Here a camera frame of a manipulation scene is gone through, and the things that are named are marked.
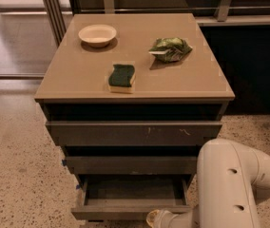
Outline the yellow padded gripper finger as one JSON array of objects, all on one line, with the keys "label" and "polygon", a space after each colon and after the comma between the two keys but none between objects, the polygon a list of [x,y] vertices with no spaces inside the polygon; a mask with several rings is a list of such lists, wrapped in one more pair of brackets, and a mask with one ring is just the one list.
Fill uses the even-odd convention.
[{"label": "yellow padded gripper finger", "polygon": [[149,212],[146,216],[146,223],[153,228],[154,227],[154,221],[156,219],[156,217],[158,216],[158,214],[160,213],[159,210],[153,210],[151,212]]}]

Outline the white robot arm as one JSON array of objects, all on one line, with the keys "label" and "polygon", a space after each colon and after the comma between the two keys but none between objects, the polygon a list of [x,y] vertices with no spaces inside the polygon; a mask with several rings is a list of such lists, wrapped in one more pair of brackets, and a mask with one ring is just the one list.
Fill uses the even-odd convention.
[{"label": "white robot arm", "polygon": [[151,228],[260,228],[257,204],[270,198],[270,156],[225,139],[203,145],[197,162],[199,204],[182,214],[153,210]]}]

